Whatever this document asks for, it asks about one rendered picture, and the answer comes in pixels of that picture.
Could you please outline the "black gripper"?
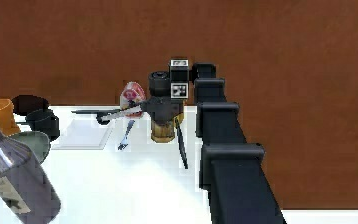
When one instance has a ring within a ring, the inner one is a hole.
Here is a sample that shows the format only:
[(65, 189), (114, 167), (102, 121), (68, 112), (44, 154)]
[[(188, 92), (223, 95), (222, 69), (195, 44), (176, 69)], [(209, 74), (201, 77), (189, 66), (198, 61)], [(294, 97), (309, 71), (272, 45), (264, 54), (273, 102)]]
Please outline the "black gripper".
[(148, 76), (150, 98), (145, 102), (130, 102), (125, 109), (75, 110), (75, 114), (97, 114), (100, 125), (107, 125), (114, 119), (147, 112), (151, 119), (163, 125), (184, 112), (183, 101), (171, 98), (171, 81), (167, 71), (155, 71)]

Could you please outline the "black mug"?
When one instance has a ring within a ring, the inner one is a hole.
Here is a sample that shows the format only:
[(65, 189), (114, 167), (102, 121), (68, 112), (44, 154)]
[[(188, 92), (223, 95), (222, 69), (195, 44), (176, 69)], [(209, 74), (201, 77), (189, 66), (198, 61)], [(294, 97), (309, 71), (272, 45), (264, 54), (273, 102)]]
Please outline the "black mug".
[(25, 117), (25, 120), (32, 131), (45, 133), (50, 141), (54, 141), (60, 136), (59, 118), (51, 109), (33, 111)]

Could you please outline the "silver fork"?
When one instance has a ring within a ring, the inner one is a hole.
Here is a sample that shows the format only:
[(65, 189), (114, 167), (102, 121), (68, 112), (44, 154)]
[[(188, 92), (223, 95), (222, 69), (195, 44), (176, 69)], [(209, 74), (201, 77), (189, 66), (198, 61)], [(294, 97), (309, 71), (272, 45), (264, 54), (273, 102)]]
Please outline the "silver fork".
[(128, 135), (129, 135), (131, 129), (133, 128), (134, 123), (135, 123), (134, 120), (130, 120), (128, 122), (126, 132), (125, 132), (125, 134), (123, 136), (123, 139), (121, 140), (121, 142), (119, 143), (119, 146), (118, 146), (119, 150), (123, 150), (128, 146)]

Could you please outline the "white square plate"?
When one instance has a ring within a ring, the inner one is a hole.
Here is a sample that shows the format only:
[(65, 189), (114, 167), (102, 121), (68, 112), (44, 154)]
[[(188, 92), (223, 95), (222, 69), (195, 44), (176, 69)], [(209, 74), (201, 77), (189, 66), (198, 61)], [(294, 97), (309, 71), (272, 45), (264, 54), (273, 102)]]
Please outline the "white square plate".
[(102, 150), (112, 132), (111, 125), (93, 119), (73, 119), (52, 143), (55, 150)]

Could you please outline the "dark brown bowl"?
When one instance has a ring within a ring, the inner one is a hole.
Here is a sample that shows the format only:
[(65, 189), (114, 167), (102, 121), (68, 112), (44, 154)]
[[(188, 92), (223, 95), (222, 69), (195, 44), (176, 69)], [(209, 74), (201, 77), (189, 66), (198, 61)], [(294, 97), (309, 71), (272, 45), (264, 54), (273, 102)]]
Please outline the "dark brown bowl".
[(31, 112), (49, 107), (47, 99), (35, 95), (18, 95), (11, 101), (14, 105), (13, 112), (20, 116), (27, 116)]

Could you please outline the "grey-green bowl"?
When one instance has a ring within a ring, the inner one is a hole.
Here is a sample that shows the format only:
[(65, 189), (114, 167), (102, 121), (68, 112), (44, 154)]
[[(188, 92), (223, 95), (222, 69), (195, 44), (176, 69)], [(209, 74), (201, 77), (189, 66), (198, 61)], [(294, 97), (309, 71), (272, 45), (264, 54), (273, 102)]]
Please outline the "grey-green bowl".
[(10, 138), (27, 145), (40, 163), (44, 162), (50, 152), (50, 140), (43, 132), (24, 131), (10, 135)]

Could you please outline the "orange cup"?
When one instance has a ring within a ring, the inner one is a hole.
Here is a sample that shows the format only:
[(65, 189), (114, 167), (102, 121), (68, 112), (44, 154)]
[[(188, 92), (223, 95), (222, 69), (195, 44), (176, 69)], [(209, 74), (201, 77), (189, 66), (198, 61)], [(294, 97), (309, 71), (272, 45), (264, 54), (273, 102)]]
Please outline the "orange cup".
[(0, 99), (0, 130), (6, 136), (20, 132), (14, 119), (13, 109), (10, 99)]

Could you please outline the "dark glass bottle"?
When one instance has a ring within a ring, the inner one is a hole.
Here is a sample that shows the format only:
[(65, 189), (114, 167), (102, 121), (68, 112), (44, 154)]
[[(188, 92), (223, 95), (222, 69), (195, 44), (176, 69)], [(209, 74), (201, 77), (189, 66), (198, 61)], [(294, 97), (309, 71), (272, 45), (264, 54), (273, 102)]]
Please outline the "dark glass bottle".
[(0, 197), (23, 224), (49, 224), (61, 201), (32, 150), (0, 130)]

